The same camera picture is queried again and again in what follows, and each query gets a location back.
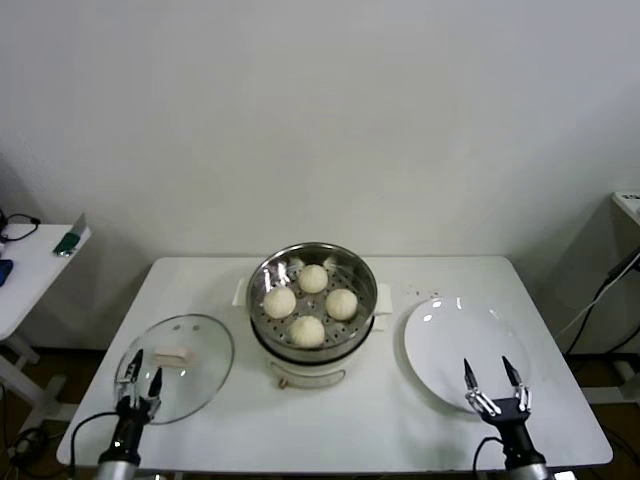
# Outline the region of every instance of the floor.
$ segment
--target floor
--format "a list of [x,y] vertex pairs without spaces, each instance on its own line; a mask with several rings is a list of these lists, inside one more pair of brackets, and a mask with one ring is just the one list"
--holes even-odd
[[[102,354],[99,352],[69,352],[69,351],[41,351],[41,361],[38,365],[28,365],[24,368],[24,372],[41,386],[47,384],[49,379],[57,373],[67,375],[68,381],[61,393],[61,401],[78,403],[93,378],[95,371],[100,364]],[[15,357],[9,351],[0,349],[0,354],[4,355],[10,361],[14,361]],[[572,362],[570,366],[575,370],[578,368],[576,378],[582,386],[610,386],[619,383],[619,379],[612,367],[604,362],[591,361],[586,364],[584,362]],[[26,403],[18,399],[13,393],[8,395],[8,419],[7,421],[7,437],[11,441],[18,433],[18,429],[22,422],[26,419],[29,408]],[[609,429],[618,433],[623,437],[636,452],[640,452],[640,409],[635,405],[600,405],[594,407],[595,414],[600,423]],[[52,437],[51,443],[47,448],[44,456],[30,467],[31,473],[35,475],[46,475],[53,473],[61,468],[56,461],[56,449],[60,441],[60,434],[64,432],[66,425],[58,422],[46,422],[44,429]],[[631,457],[621,448],[614,445],[614,460],[611,464],[604,467],[594,469],[581,469],[575,473],[580,480],[626,480],[640,478],[640,466],[636,465]],[[12,469],[9,472],[9,463],[7,456],[2,453],[0,458],[0,472],[3,475],[2,480],[13,480],[17,478],[18,472]],[[93,478],[95,470],[81,469],[78,471],[77,478],[81,480],[89,480]],[[20,473],[23,479],[29,478],[26,474]],[[238,479],[237,476],[220,476],[220,475],[186,475],[188,480],[205,480],[215,477],[216,480]],[[471,479],[469,474],[447,474],[447,475],[405,475],[401,478],[404,480],[412,480],[416,477],[429,477],[429,479],[447,479],[447,480],[466,480]],[[65,478],[60,473],[55,478]],[[260,477],[241,477],[258,479]],[[329,477],[314,477],[318,480]],[[353,477],[331,477],[332,479],[350,480]],[[381,477],[359,477],[363,480],[380,480]]]

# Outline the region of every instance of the table leg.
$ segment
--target table leg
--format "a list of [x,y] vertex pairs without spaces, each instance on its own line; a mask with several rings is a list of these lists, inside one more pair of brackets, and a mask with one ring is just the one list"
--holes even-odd
[[42,389],[6,358],[0,356],[0,380],[32,407],[21,431],[37,427],[44,420],[70,422],[78,408],[77,405],[56,400],[66,382],[64,375],[55,375],[47,387]]
[[20,359],[16,363],[19,369],[22,369],[27,362],[36,364],[40,361],[40,355],[33,351],[31,346],[19,333],[14,333],[5,339],[4,343],[16,354],[20,355]]
[[614,366],[625,380],[620,387],[583,388],[582,392],[592,405],[607,403],[637,403],[640,405],[640,373],[635,373],[627,362],[615,362]]

